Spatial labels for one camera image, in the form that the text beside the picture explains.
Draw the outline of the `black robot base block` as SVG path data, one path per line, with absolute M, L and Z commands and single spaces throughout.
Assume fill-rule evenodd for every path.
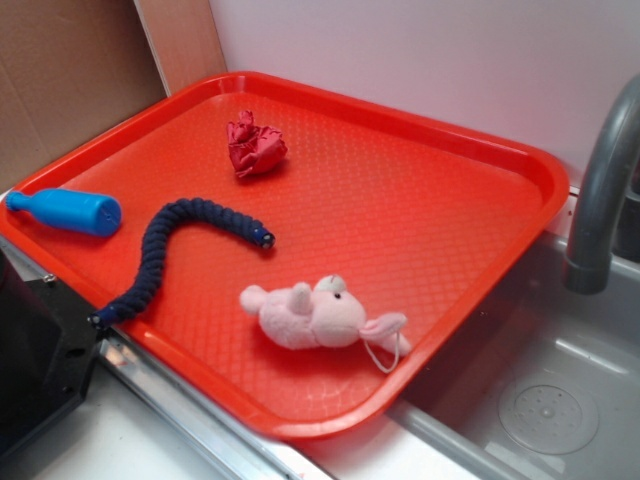
M 1 256 L 1 460 L 85 399 L 97 352 L 93 307 L 61 280 L 24 280 Z

